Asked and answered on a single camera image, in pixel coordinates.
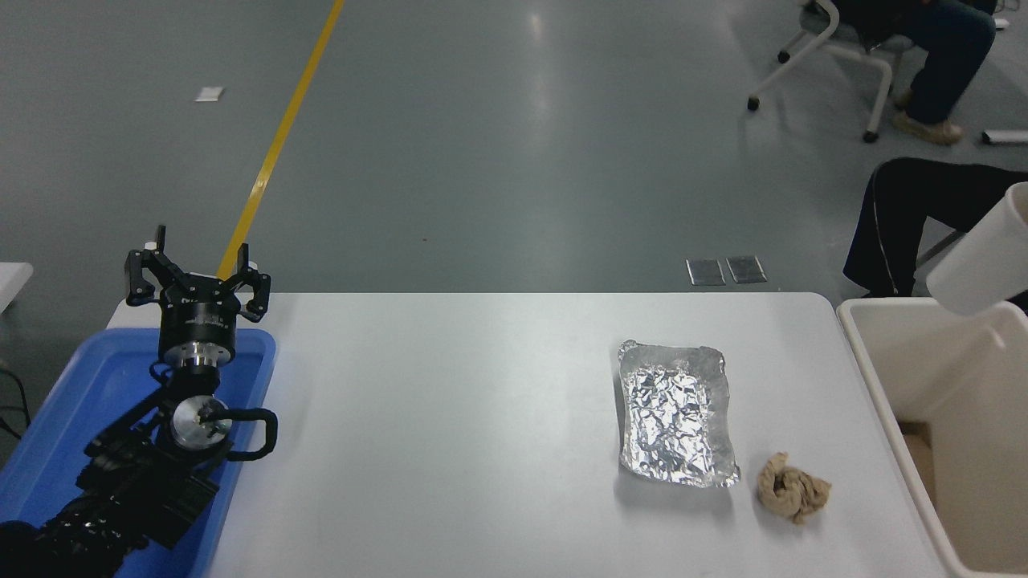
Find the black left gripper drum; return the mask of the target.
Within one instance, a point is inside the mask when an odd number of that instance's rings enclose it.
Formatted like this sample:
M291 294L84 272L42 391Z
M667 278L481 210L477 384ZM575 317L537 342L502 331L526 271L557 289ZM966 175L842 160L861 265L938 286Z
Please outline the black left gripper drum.
M224 350L234 350L236 315L241 311L236 297L208 293L190 297L170 287L159 295L159 308L158 347L161 350L172 350L183 344L216 344Z

